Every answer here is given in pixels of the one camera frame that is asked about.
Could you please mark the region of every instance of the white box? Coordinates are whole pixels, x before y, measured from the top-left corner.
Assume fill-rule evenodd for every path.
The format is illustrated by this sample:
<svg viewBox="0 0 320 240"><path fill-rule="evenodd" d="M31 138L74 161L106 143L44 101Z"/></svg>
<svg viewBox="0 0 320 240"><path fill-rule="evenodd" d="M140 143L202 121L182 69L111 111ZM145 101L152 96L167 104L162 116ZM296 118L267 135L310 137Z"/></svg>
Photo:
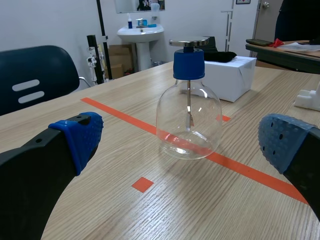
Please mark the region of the white box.
<svg viewBox="0 0 320 240"><path fill-rule="evenodd" d="M236 56L227 63L205 61L203 85L209 87L219 99L234 103L251 89L256 61L256 58L246 56Z"/></svg>

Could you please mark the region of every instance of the blue rubber pad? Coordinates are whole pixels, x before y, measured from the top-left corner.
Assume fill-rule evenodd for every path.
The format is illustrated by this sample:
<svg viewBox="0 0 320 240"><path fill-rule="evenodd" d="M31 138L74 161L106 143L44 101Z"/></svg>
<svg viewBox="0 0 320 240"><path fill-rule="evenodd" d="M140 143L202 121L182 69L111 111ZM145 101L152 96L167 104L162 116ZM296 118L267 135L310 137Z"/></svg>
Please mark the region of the blue rubber pad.
<svg viewBox="0 0 320 240"><path fill-rule="evenodd" d="M316 126L294 117L269 114L262 118L258 138L263 156L283 174L304 142L310 129Z"/></svg>
<svg viewBox="0 0 320 240"><path fill-rule="evenodd" d="M60 120L49 125L49 128L64 132L77 176L86 167L93 150L98 146L104 127L102 117L95 112L84 112L79 115L90 116L90 123L82 125L76 121Z"/></svg>

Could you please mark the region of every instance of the metal pump lid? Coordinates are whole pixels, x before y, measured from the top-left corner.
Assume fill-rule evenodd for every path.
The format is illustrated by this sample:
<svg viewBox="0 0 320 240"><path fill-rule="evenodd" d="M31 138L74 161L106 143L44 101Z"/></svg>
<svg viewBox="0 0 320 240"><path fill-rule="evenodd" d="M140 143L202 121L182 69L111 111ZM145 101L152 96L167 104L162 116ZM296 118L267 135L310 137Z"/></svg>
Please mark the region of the metal pump lid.
<svg viewBox="0 0 320 240"><path fill-rule="evenodd" d="M169 45L175 47L198 47L207 45L208 43L209 38L203 36L188 36L169 40Z"/></svg>
<svg viewBox="0 0 320 240"><path fill-rule="evenodd" d="M170 39L169 45L183 47L174 53L173 77L179 80L197 80L205 76L205 55L197 46L209 43L207 37L191 36Z"/></svg>

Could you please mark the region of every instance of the cardboard box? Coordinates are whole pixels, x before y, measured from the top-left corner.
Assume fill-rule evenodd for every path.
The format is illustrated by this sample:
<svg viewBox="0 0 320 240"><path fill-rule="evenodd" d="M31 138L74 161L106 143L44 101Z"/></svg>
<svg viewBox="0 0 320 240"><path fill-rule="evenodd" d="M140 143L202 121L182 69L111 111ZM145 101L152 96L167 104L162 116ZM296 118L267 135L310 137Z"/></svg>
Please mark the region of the cardboard box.
<svg viewBox="0 0 320 240"><path fill-rule="evenodd" d="M123 67L123 65L122 64L111 65L111 73L112 73L113 79L122 78L124 76L124 67ZM105 75L106 79L109 78L107 68L104 69L104 75Z"/></svg>
<svg viewBox="0 0 320 240"><path fill-rule="evenodd" d="M123 65L124 72L134 68L132 45L110 45L109 58L111 65Z"/></svg>
<svg viewBox="0 0 320 240"><path fill-rule="evenodd" d="M235 102L251 89L256 61L256 58L245 56L236 56L227 63L206 61L202 82L219 99Z"/></svg>

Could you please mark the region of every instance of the faucet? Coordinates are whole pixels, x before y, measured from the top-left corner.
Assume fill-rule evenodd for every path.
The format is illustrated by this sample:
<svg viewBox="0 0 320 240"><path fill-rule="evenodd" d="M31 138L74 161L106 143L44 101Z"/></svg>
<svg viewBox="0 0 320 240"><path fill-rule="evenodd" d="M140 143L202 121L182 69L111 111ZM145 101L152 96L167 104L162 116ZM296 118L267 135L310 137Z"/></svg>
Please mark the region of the faucet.
<svg viewBox="0 0 320 240"><path fill-rule="evenodd" d="M137 29L142 29L142 28L147 28L148 26L145 26L144 25L144 19L143 18L140 18L140 19L137 19L139 25L136 26Z"/></svg>

